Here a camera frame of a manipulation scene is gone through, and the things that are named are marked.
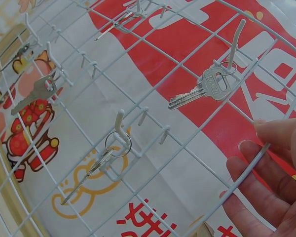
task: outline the key head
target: key head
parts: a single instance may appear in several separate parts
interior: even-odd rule
[[[210,68],[203,73],[202,85],[206,88],[206,95],[214,100],[223,100],[230,92],[231,88],[222,68]]]
[[[49,82],[50,89],[46,87],[46,82]],[[39,80],[34,82],[33,93],[35,93],[36,97],[41,100],[47,100],[52,95],[54,95],[57,91],[57,87],[53,77],[50,75],[44,76]]]

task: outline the metal hook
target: metal hook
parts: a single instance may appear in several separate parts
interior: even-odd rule
[[[236,32],[235,32],[234,37],[233,37],[232,46],[231,46],[231,53],[229,56],[228,67],[227,67],[228,70],[230,70],[232,67],[233,59],[234,59],[234,56],[235,56],[235,53],[236,53],[236,50],[238,47],[238,40],[239,40],[240,34],[241,34],[245,24],[246,24],[246,20],[242,19]]]

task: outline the cartoon character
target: cartoon character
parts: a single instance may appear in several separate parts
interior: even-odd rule
[[[32,6],[32,9],[40,6],[46,0],[19,0],[20,13],[26,12],[29,6]]]
[[[47,75],[55,67],[49,60],[46,51],[44,51],[35,60],[35,63],[37,67],[29,65],[28,69],[20,75],[18,81],[10,87],[13,99],[17,94],[20,94],[22,97],[26,97],[30,93],[34,82],[40,78],[40,72],[38,69],[44,75]],[[13,62],[13,69],[17,74],[19,74],[25,65],[25,60],[23,60],[23,58],[19,58]],[[0,103],[0,113],[2,112],[5,114],[4,119],[7,121],[7,111],[10,113],[10,109],[12,109],[11,106],[12,101],[9,95],[6,94],[3,97],[3,101]],[[23,128],[19,118],[15,118],[12,125],[9,127],[10,131],[7,138],[1,138],[3,149],[7,154],[7,158],[12,168],[31,145],[29,138],[34,140],[39,133],[52,122],[55,117],[55,112],[52,105],[47,100],[38,99],[20,111],[20,116],[25,125],[25,129]],[[35,143],[35,147],[45,164],[51,162],[57,155],[59,142],[58,138],[49,137],[47,129]],[[21,164],[14,172],[18,182],[22,182],[24,180],[27,165],[33,172],[38,172],[43,168],[43,164],[33,148],[27,152],[24,160],[22,160]]]

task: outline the cartoon illustration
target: cartoon illustration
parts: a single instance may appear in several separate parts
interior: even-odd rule
[[[26,12],[26,10],[29,8],[29,6],[32,6],[32,9],[34,7],[40,6],[44,1],[47,0],[20,0],[19,5],[20,5],[20,13]]]
[[[47,52],[44,51],[40,56],[35,59],[34,65],[29,65],[28,68],[20,75],[16,83],[10,87],[11,95],[13,100],[21,95],[26,97],[33,88],[33,84],[40,78],[40,70],[44,75],[49,74],[54,69],[54,64],[49,60]],[[13,70],[15,73],[20,74],[23,68],[27,65],[23,58],[19,58],[13,62]],[[0,134],[5,128],[5,122],[12,109],[12,101],[8,93],[3,96],[0,102]],[[12,125],[8,126],[9,131],[4,132],[7,137],[1,137],[3,149],[6,152],[7,158],[13,168],[17,161],[24,155],[30,146],[30,140],[27,136],[34,140],[39,133],[46,127],[55,117],[55,112],[52,105],[46,100],[36,100],[26,106],[20,111],[21,119],[26,127],[26,131],[21,125],[19,118],[15,118]],[[36,142],[35,146],[39,151],[42,160],[45,164],[49,163],[58,153],[59,139],[48,136],[48,129],[41,135],[40,139]],[[20,166],[14,172],[18,182],[22,182],[25,176],[26,165],[30,167],[33,172],[38,172],[43,168],[43,164],[37,156],[33,148],[31,148],[26,154],[24,160]]]
[[[131,127],[126,132],[130,135]],[[119,151],[120,147],[112,147],[114,150]],[[67,196],[74,188],[79,184],[81,178],[90,170],[95,162],[95,156],[97,156],[96,150],[92,150],[87,157],[83,159],[83,162],[79,164],[73,171],[72,176],[66,179],[60,184],[64,194]],[[119,171],[122,173],[128,166],[128,156],[124,156],[119,164]],[[121,181],[113,182],[109,179],[104,172],[96,171],[89,179],[93,180],[94,187],[82,184],[78,191],[70,198],[69,202],[73,204],[80,216],[85,215],[95,205],[97,196],[107,194],[114,190]],[[76,219],[77,214],[71,209],[68,203],[61,205],[64,201],[64,197],[60,192],[55,193],[51,198],[51,204],[54,211],[65,219]]]

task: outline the chinese character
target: chinese character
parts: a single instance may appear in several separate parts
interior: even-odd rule
[[[217,230],[222,232],[222,237],[238,237],[237,235],[235,235],[234,233],[231,232],[232,229],[233,229],[233,226],[229,226],[228,229],[225,229],[222,226],[219,226],[217,228]]]
[[[141,237],[148,237],[152,232],[157,232],[160,237],[168,237],[170,235],[170,230],[163,231],[159,225],[161,224],[161,221],[152,221],[153,214],[144,213],[141,209],[144,207],[144,204],[140,203],[138,206],[134,207],[134,203],[129,203],[129,213],[125,216],[124,220],[117,220],[116,224],[118,225],[125,225],[126,221],[131,220],[133,225],[136,227],[143,227],[144,225],[150,226],[149,229],[141,235]],[[139,214],[142,218],[142,220],[136,219],[136,214]],[[161,215],[161,219],[164,220],[168,215],[163,213]],[[172,223],[171,228],[174,230],[177,227],[176,224]],[[138,237],[138,235],[133,231],[127,231],[121,234],[121,237]]]

